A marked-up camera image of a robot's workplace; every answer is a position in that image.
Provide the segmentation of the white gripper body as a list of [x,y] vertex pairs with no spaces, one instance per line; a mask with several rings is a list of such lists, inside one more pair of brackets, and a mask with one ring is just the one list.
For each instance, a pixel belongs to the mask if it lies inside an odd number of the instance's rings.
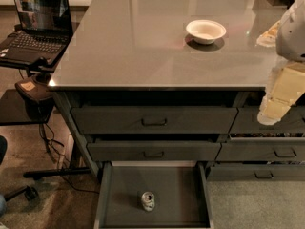
[[280,22],[275,22],[265,32],[263,32],[257,39],[256,44],[263,47],[274,47]]

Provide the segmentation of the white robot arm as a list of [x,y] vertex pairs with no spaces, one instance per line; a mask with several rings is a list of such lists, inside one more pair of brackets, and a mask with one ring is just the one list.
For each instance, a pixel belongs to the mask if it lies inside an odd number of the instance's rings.
[[274,43],[279,56],[269,74],[257,115],[260,124],[271,126],[305,93],[305,0],[295,0],[256,42]]

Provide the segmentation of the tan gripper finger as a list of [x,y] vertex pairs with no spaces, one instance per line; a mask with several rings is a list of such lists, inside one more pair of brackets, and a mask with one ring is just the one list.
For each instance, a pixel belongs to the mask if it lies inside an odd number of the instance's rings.
[[259,107],[257,121],[266,126],[275,125],[290,109],[290,106],[274,102],[264,96]]
[[292,106],[305,93],[305,64],[290,62],[281,69],[271,90],[271,100]]

